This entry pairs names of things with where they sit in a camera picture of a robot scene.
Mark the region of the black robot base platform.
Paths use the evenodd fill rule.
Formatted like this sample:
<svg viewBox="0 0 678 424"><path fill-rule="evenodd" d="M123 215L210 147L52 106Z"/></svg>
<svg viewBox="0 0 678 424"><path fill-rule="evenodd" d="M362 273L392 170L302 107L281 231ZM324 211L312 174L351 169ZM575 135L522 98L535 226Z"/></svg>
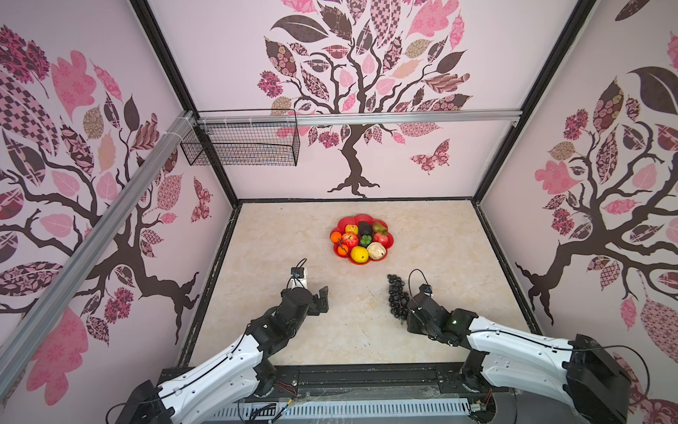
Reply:
<svg viewBox="0 0 678 424"><path fill-rule="evenodd" d="M324 389L356 389L390 386L417 386L436 384L442 393L468 392L478 395L487 392L467 390L455 380L457 372L464 362L422 363L422 364L367 364L367 365L335 365L335 366L284 366L276 369L275 385L284 385L296 381L303 390ZM272 395L258 397L269 398Z"/></svg>

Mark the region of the brown green fig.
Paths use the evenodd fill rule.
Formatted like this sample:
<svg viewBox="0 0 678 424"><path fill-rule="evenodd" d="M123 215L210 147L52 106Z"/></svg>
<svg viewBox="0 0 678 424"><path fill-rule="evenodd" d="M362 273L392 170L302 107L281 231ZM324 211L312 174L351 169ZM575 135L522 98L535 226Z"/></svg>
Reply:
<svg viewBox="0 0 678 424"><path fill-rule="evenodd" d="M374 233L379 233L382 235L386 235L388 233L388 227L379 221L373 222L372 230Z"/></svg>

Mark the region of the dark green avocado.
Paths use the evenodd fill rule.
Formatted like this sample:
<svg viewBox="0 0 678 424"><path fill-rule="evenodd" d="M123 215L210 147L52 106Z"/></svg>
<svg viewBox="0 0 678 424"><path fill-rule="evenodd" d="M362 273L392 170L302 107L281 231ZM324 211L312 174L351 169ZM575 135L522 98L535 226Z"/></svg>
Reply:
<svg viewBox="0 0 678 424"><path fill-rule="evenodd" d="M369 235L369 236L374 235L372 224L370 224L369 222L366 222L366 221L358 223L358 236L360 238L362 238L362 237L367 236L367 235Z"/></svg>

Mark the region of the rear aluminium frame rail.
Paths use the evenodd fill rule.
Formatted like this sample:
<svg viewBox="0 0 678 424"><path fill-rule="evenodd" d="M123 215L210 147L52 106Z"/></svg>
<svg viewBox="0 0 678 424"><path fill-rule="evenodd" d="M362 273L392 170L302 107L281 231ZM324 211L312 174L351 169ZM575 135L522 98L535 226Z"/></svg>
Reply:
<svg viewBox="0 0 678 424"><path fill-rule="evenodd" d="M204 125L368 125L409 123L450 123L508 121L517 122L523 115L519 110L460 110L460 111L415 111L386 113L310 114L284 110L282 115L270 115L270 110L225 110L199 111L197 122Z"/></svg>

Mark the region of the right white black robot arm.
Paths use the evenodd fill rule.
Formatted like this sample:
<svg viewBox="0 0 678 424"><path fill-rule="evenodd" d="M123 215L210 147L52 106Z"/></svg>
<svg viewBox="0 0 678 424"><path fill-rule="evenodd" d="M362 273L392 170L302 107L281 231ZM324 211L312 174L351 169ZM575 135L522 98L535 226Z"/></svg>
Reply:
<svg viewBox="0 0 678 424"><path fill-rule="evenodd" d="M554 399L590 423L624 423L630 373L595 339L544 337L457 308L448 312L426 288L401 302L407 330L469 354L455 376L464 388L511 388Z"/></svg>

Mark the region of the red strawberry with green leaves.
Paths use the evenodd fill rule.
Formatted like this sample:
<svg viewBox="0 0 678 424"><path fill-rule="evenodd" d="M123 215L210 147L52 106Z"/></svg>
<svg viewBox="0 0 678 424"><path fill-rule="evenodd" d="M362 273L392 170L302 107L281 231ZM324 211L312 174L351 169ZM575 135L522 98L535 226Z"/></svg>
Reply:
<svg viewBox="0 0 678 424"><path fill-rule="evenodd" d="M373 242L380 243L383 246L388 244L388 236L381 232L376 232L373 235Z"/></svg>

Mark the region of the red flower-shaped fruit bowl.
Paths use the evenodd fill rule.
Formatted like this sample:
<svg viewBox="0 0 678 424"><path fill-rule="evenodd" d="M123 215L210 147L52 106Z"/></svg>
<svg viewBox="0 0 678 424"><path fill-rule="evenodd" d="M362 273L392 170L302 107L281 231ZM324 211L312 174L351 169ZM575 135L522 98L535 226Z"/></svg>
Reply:
<svg viewBox="0 0 678 424"><path fill-rule="evenodd" d="M379 221L379 222L382 222L384 225L386 225L386 226L388 227L388 225L387 225L386 222L384 222L384 221L382 221L382 220L380 220L380 219L377 219L377 218L373 218L373 217L371 217L371 216L369 216L369 215L366 215L366 214L358 214L358 215L353 216L353 217L344 217L344 218L342 218L341 220L338 221L338 223L337 223L337 225L335 226L335 228L329 233L329 240L330 240L330 235L331 235L331 233L332 233L333 231L339 231L340 233L342 233L342 235L344 235L344 233L346 233L346 232L344 231L344 227L345 227L347 224L356 224L356 226L358 226L358 223L363 222L363 221L369 222L370 224L373 224L373 222L375 222L375 221ZM387 233L386 235L388 236L388 244L387 244L386 246L384 246L384 247L386 247L386 249L388 249L388 252L389 252L390 249L391 249L391 247L393 247L393 245L394 245L394 243L395 243L394 236L393 236L392 233L390 232L389 227L388 227L388 233ZM341 240L339 243L336 243L336 244L333 243L332 241L331 241L331 243L332 243L332 245L333 245L333 252L334 252L334 254L335 254L336 256L338 256L338 257L340 257L340 258L344 258L344 259L348 260L350 263L352 263L352 264L354 264L354 265L367 265L367 264L369 264L369 263L374 263L374 262L375 262L375 261L371 261L371 260L370 260L368 263L364 263L364 264L354 263L354 262L351 260L351 252L350 252L346 257L339 256L339 255L337 255L337 253L335 252L335 246L336 246L337 244L342 244L342 240Z"/></svg>

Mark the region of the red pomegranate fruit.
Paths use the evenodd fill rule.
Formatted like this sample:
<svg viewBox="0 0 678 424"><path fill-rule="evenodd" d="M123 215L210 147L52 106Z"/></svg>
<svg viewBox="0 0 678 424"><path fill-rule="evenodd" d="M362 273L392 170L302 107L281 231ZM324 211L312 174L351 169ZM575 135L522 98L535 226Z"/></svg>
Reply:
<svg viewBox="0 0 678 424"><path fill-rule="evenodd" d="M348 249L348 252L351 252L351 250L354 247L357 247L359 244L359 237L356 235L356 233L349 231L347 233L344 233L342 236L342 245L346 246Z"/></svg>

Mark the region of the left aluminium frame rail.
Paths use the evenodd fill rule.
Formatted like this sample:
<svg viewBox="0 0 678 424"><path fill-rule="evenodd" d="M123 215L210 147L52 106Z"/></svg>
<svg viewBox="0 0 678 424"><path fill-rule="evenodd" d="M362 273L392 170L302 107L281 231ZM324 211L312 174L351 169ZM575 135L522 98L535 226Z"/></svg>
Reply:
<svg viewBox="0 0 678 424"><path fill-rule="evenodd" d="M5 396L56 325L75 293L97 265L99 258L118 234L125 219L139 203L146 189L161 171L171 153L192 131L195 113L183 111L162 135L159 145L143 166L125 184L122 193L94 225L93 231L65 263L56 280L30 308L10 337L1 346L1 395Z"/></svg>

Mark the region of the black grape bunch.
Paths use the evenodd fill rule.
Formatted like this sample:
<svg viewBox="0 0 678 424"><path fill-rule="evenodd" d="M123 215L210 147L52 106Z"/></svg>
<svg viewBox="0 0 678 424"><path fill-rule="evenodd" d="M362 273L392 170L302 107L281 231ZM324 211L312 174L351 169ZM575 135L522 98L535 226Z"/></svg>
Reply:
<svg viewBox="0 0 678 424"><path fill-rule="evenodd" d="M388 305L390 314L395 319L405 321L408 316L410 295L404 291L404 280L401 277L388 275Z"/></svg>

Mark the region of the yellow lemon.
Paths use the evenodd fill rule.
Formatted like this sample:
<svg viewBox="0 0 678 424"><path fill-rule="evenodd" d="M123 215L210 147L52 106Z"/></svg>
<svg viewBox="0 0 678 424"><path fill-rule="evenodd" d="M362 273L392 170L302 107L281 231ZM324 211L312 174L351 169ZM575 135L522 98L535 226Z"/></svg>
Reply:
<svg viewBox="0 0 678 424"><path fill-rule="evenodd" d="M351 260L358 264L368 263L370 261L368 250L362 246L353 247L351 249Z"/></svg>

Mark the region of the aluminium frame rail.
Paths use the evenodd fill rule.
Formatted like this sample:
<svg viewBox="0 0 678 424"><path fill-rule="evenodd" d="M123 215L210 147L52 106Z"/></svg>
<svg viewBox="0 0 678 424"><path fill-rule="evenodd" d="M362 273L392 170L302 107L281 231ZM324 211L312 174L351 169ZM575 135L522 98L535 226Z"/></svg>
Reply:
<svg viewBox="0 0 678 424"><path fill-rule="evenodd" d="M94 225L93 231L65 263L56 280L30 308L10 337L1 346L1 395L5 396L56 325L75 293L97 265L99 258L118 234L125 219L139 203L146 189L161 171L171 153L192 131L195 113L183 111L162 135L159 145L143 166L125 184L122 193Z"/></svg>
<svg viewBox="0 0 678 424"><path fill-rule="evenodd" d="M523 115L519 110L460 110L460 111L415 111L386 113L310 114L284 110L282 115L270 115L270 110L225 110L199 111L197 122L204 125L368 125L409 123L450 123L508 121L517 122Z"/></svg>

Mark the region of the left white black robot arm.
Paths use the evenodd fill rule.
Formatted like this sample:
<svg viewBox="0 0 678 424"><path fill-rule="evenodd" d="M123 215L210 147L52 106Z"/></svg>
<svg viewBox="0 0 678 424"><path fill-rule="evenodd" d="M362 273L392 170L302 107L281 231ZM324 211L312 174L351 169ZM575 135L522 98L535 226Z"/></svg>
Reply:
<svg viewBox="0 0 678 424"><path fill-rule="evenodd" d="M146 381L118 407L117 423L202 423L224 406L275 385L269 358L296 337L307 316L328 312L328 287L317 294L304 286L284 289L281 303L250 321L231 346L201 365L159 385Z"/></svg>

